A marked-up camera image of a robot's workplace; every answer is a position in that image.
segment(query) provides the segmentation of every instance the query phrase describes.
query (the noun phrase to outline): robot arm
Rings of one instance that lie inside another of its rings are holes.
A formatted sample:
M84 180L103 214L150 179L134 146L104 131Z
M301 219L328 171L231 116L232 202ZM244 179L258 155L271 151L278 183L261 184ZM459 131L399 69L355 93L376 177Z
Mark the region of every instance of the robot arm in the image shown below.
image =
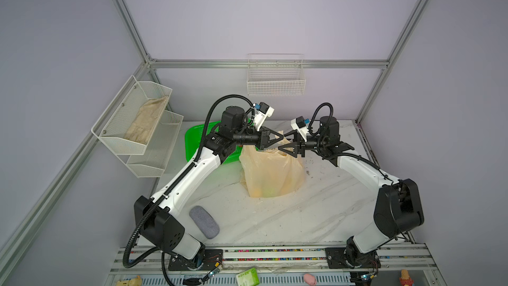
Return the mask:
M252 124L247 124L246 113L242 108L228 107L221 122L216 125L219 130L213 129L206 135L201 152L198 150L193 159L151 199L142 196L136 201L136 223L140 223L144 218L148 219L140 233L158 249L166 253L180 254L199 267L203 260L204 245L185 233L183 226L175 219L186 201L202 181L235 151L237 145L255 145L258 149L264 149L289 136L294 137L293 142L279 146L279 150L295 157L298 154L304 157L305 150L312 150L323 160L351 173L372 192L378 193L372 223L347 240L344 261L351 267L368 263L380 245L400 232L411 230L423 223L416 184L410 179L400 180L387 174L374 163L358 156L352 146L340 141L339 124L334 117L321 117L319 131L310 131L310 135L307 135L308 120L303 117L296 118L291 122L294 130L281 135L262 126L265 118L273 113L273 109L264 103L256 105L255 108L257 113L253 115Z

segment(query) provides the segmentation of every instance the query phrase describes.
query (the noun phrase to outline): beige cloth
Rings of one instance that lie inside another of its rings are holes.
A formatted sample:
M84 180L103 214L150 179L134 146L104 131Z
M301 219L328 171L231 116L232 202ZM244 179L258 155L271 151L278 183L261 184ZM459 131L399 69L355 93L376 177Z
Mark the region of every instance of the beige cloth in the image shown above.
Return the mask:
M136 119L127 129L124 139L147 145L168 98L169 96L160 99L149 99L148 102L144 103L139 108Z

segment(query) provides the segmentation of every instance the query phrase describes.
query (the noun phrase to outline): plastic bag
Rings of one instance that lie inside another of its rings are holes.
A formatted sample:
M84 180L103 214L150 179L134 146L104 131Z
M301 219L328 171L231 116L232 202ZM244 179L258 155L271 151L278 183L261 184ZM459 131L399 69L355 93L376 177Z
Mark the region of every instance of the plastic bag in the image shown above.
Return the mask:
M289 141L284 138L277 145L287 143ZM302 158L295 158L278 149L256 151L253 145L244 146L240 162L243 167L240 183L253 198L288 194L298 189L305 181Z

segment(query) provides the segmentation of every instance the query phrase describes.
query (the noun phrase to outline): gray felt pad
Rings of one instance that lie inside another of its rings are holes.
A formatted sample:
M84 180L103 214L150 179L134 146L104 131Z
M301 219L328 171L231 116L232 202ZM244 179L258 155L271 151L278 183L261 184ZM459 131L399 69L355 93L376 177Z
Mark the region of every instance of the gray felt pad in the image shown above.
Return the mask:
M217 222L206 212L203 207L195 206L189 212L190 218L198 226L207 239L213 239L219 234Z

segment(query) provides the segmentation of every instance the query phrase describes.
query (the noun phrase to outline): white wire basket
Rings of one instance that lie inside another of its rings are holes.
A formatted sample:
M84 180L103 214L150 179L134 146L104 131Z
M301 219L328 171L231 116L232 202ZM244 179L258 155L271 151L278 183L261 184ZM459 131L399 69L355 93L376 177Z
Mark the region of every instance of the white wire basket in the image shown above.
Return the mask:
M249 54L248 95L303 95L302 54Z
M183 116L163 110L156 119L155 128L148 137L146 144L124 139L124 135L136 119L139 109L149 99L160 99L167 96L164 104L167 107L171 89L154 82L141 82L130 77L125 83L133 84L125 94L110 119L104 123L103 115L92 127L92 133L120 159L138 178L160 177L171 157L176 138L183 121Z
M149 99L160 99L168 96L164 108L168 105L169 96L171 95L169 87L162 86L155 82L139 82L130 88L127 96L123 99L122 104L116 109L113 116L104 126L99 135L95 134L94 128L92 132L98 139L106 145L115 155L143 155L150 144L155 133L155 129L148 138L147 144L137 143L124 139L124 135L130 125L136 119L139 108ZM157 118L157 123L161 120L161 115Z
M143 155L131 155L125 163L138 177L160 177L168 165L175 147L183 116L163 111L162 118L153 133Z

